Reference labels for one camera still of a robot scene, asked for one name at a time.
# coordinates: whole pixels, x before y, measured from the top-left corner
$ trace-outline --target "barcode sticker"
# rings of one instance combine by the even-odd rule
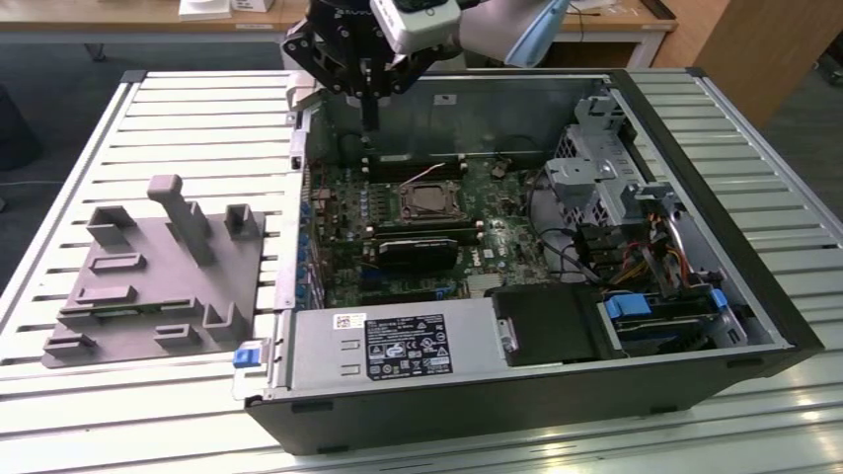
[[[334,329],[361,329],[367,321],[367,313],[343,313],[334,315]]]
[[[238,30],[271,30],[273,25],[263,25],[259,23],[239,23],[235,28]]]

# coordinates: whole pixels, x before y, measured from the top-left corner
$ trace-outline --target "blue latch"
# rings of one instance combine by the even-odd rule
[[[250,368],[262,366],[262,349],[238,349],[235,351],[235,360],[232,360],[235,368]]]
[[[647,296],[642,293],[618,294],[606,301],[606,312],[611,319],[622,316],[641,316],[651,314]]]
[[[723,290],[714,288],[711,290],[711,298],[714,299],[714,304],[717,304],[717,308],[722,311],[729,307],[729,300],[726,299],[726,294],[723,294]]]

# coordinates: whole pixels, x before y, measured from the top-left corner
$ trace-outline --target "white cable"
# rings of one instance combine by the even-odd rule
[[[417,181],[419,178],[422,178],[425,175],[427,175],[431,171],[434,171],[441,166],[446,166],[446,163],[439,163],[439,164],[431,166],[427,170],[425,170],[422,173],[419,173],[417,176],[414,176],[407,181],[405,181],[401,185],[398,185],[398,187],[403,188],[405,186],[407,186],[410,183]]]

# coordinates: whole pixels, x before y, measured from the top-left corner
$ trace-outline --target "table surface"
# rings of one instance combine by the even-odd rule
[[[230,19],[180,22],[178,0],[4,0],[0,32],[285,32],[305,17],[307,5],[309,0],[275,0],[267,13],[232,12]],[[569,15],[562,31],[673,31],[678,25],[658,20],[639,0],[621,0],[618,6],[589,12],[599,16]]]

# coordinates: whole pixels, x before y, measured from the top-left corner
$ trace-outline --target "motherboard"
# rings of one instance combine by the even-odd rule
[[[525,212],[531,173],[495,157],[317,167],[327,307],[483,297],[551,278]]]

